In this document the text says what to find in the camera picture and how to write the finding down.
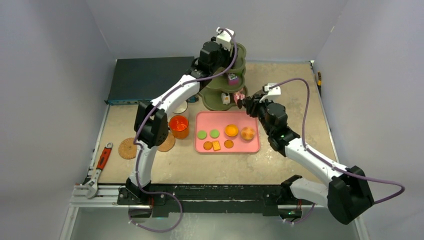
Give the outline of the pink cake slice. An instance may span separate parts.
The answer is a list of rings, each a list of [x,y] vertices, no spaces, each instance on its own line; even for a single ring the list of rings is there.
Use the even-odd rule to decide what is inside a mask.
[[[245,94],[241,91],[233,93],[234,103],[237,104],[238,100],[243,100],[245,98]]]

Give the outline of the orange bun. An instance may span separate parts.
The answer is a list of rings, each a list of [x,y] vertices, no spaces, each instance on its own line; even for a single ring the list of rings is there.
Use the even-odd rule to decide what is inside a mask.
[[[256,131],[252,127],[243,127],[240,131],[240,136],[245,141],[251,141],[256,136]]]

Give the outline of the white roll cake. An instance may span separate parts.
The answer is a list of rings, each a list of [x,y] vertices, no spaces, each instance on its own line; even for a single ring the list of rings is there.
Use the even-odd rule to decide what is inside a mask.
[[[231,103],[231,96],[227,92],[221,94],[221,100],[224,105],[229,105]]]

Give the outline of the orange egg tart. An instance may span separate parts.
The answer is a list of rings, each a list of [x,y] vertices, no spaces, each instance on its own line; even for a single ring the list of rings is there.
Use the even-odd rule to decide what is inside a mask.
[[[236,137],[239,133],[239,129],[235,124],[229,124],[224,128],[224,132],[228,137]]]

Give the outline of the purple cake slice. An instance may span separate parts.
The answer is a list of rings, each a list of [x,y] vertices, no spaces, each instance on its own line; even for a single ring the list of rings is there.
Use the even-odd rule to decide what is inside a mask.
[[[227,83],[229,86],[235,86],[239,84],[240,79],[236,74],[228,73],[226,77],[227,77]]]

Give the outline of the green three-tier stand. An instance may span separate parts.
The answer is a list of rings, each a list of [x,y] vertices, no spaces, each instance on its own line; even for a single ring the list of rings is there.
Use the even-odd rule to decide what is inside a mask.
[[[230,70],[225,74],[214,78],[211,82],[202,89],[198,95],[202,99],[203,105],[210,111],[227,111],[236,106],[233,98],[233,93],[243,92],[245,95],[248,93],[245,87],[245,73],[246,73],[246,54],[247,50],[241,43],[237,44],[237,59]],[[228,85],[227,74],[236,74],[239,77],[237,85]],[[222,93],[230,94],[230,104],[225,105],[222,103]]]

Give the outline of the orange cookie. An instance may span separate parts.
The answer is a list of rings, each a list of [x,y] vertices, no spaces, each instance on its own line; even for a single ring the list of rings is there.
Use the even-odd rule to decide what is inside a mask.
[[[230,139],[225,140],[225,141],[224,141],[224,146],[225,146],[227,149],[231,149],[231,148],[233,148],[233,147],[234,147],[234,142],[233,142],[232,140],[230,140]]]
[[[203,149],[204,150],[206,150],[206,151],[209,151],[210,149],[212,149],[213,148],[213,143],[212,142],[210,142],[210,141],[205,141],[204,143],[203,143]]]

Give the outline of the pink serving tray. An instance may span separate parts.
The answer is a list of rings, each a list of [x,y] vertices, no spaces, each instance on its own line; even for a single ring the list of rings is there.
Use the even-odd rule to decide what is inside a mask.
[[[240,133],[235,137],[229,137],[225,134],[225,127],[234,124],[241,131],[244,127],[252,127],[256,131],[256,136],[251,141],[241,138]],[[210,131],[217,129],[220,132],[218,138],[210,137]],[[198,131],[206,131],[207,138],[198,139]],[[224,141],[232,140],[234,146],[226,148]],[[203,144],[206,141],[219,141],[221,150],[204,150]],[[194,149],[202,154],[220,154],[220,153],[257,153],[261,149],[261,142],[258,130],[258,120],[247,115],[244,111],[201,111],[196,115],[194,127]]]

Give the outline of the green macaron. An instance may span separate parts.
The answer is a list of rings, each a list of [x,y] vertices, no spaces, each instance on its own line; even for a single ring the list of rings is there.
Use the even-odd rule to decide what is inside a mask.
[[[210,135],[211,138],[216,139],[216,138],[218,138],[220,136],[220,131],[217,130],[217,129],[212,129],[209,132],[209,135]]]
[[[207,138],[208,134],[205,130],[199,130],[196,134],[197,138],[200,140],[204,140]]]

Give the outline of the square yellow cracker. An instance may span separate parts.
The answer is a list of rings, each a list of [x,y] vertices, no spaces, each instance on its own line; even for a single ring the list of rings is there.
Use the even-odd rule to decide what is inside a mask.
[[[213,148],[214,151],[221,150],[220,142],[218,140],[213,141],[212,142],[212,148]]]

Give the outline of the orange translucent cup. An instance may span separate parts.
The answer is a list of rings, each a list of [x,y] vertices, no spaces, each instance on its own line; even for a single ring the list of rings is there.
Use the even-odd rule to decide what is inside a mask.
[[[183,115],[173,116],[168,122],[168,127],[172,135],[180,140],[187,138],[190,132],[189,120]]]

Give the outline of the yellow black tool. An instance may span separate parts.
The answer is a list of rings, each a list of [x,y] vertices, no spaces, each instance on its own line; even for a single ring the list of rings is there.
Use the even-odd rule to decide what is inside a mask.
[[[321,96],[322,95],[322,74],[320,71],[317,72],[317,89],[318,93]]]

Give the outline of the white ribbed cup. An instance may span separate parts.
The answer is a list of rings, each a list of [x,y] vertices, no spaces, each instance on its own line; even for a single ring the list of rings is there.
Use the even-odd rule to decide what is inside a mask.
[[[181,115],[185,116],[186,118],[189,116],[189,105],[186,101],[184,101],[182,104],[180,104],[173,113],[175,115]]]

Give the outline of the woven coaster right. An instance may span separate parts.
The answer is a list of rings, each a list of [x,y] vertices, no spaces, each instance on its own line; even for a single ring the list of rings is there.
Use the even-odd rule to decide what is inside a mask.
[[[176,139],[171,132],[168,133],[165,141],[157,148],[159,152],[168,152],[170,151],[176,143]]]

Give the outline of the dark network switch box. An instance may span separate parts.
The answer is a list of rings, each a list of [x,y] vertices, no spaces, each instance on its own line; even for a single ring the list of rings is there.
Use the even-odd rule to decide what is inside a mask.
[[[137,105],[153,100],[177,83],[193,60],[193,56],[117,59],[105,103]]]

